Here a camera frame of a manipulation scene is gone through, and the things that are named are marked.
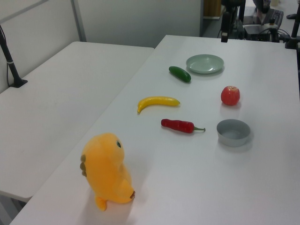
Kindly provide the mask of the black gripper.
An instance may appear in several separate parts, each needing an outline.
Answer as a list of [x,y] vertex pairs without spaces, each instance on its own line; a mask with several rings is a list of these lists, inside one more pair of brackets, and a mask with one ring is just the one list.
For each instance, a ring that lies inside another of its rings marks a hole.
[[221,42],[227,43],[228,42],[228,33],[230,30],[230,23],[231,23],[231,12],[224,12],[222,16],[221,22]]

